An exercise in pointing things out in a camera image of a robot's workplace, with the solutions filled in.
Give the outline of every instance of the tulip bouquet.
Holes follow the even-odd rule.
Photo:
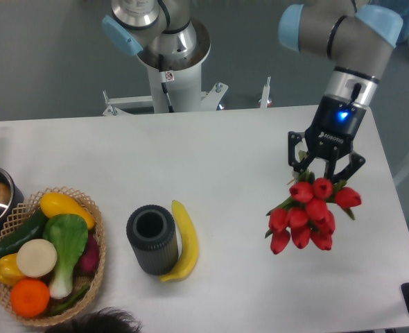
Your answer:
[[[312,240],[320,250],[330,250],[336,220],[327,204],[337,204],[354,220],[351,208],[362,203],[360,194],[346,184],[346,180],[333,184],[326,178],[315,179],[309,170],[299,175],[289,189],[290,196],[267,214],[265,238],[272,235],[271,251],[280,253],[291,238],[298,248]]]

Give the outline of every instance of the dark hair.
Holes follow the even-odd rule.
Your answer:
[[[140,333],[140,329],[141,323],[128,312],[106,308],[50,327],[45,333]]]

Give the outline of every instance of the light blue joint cap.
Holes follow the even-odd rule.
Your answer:
[[[110,16],[105,16],[102,26],[106,36],[108,36],[112,43],[122,52],[129,56],[135,56],[138,52],[143,51],[143,48],[135,38]]]
[[[303,5],[287,7],[279,23],[279,41],[288,49],[300,52],[299,27]]]
[[[392,47],[396,47],[403,26],[403,19],[399,14],[384,7],[366,5],[360,8],[356,17],[390,43]]]

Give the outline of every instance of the black cup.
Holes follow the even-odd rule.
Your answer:
[[[177,263],[175,222],[165,208],[157,205],[140,207],[130,216],[126,234],[141,269],[147,274],[166,274]]]

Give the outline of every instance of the woven basket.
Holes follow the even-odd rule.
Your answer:
[[[12,214],[8,216],[7,221],[4,223],[3,230],[1,231],[0,240],[9,235],[11,232],[14,232],[15,229],[17,229],[21,224],[23,224],[27,220],[27,218],[30,215],[32,215],[35,212],[35,210],[40,206],[40,200],[43,197],[43,195],[49,192],[60,192],[71,196],[78,203],[80,203],[87,211],[89,211],[91,215],[94,217],[96,222],[96,226],[94,229],[94,237],[97,240],[98,245],[100,246],[100,262],[98,264],[98,268],[95,275],[85,275],[83,274],[82,271],[78,270],[77,268],[75,269],[75,271],[73,272],[73,290],[77,291],[82,286],[86,285],[87,283],[90,283],[89,291],[85,294],[84,298],[79,300],[72,308],[66,310],[62,314],[53,317],[40,315],[34,318],[23,318],[21,316],[16,315],[16,313],[12,310],[12,307],[10,305],[10,290],[12,289],[12,287],[0,283],[0,304],[6,309],[7,312],[9,312],[10,316],[12,316],[13,318],[15,318],[15,320],[27,326],[48,327],[67,321],[70,318],[73,318],[87,305],[89,305],[89,303],[95,298],[100,288],[101,281],[103,279],[103,271],[105,267],[106,238],[100,210],[98,209],[98,206],[95,205],[95,202],[89,196],[75,189],[70,189],[67,187],[62,188],[56,187],[53,189],[48,188],[45,191],[40,191],[32,195],[24,203],[18,204],[18,206],[14,208],[14,210],[12,211]],[[49,306],[57,305],[64,301],[65,299],[54,300],[51,298]]]

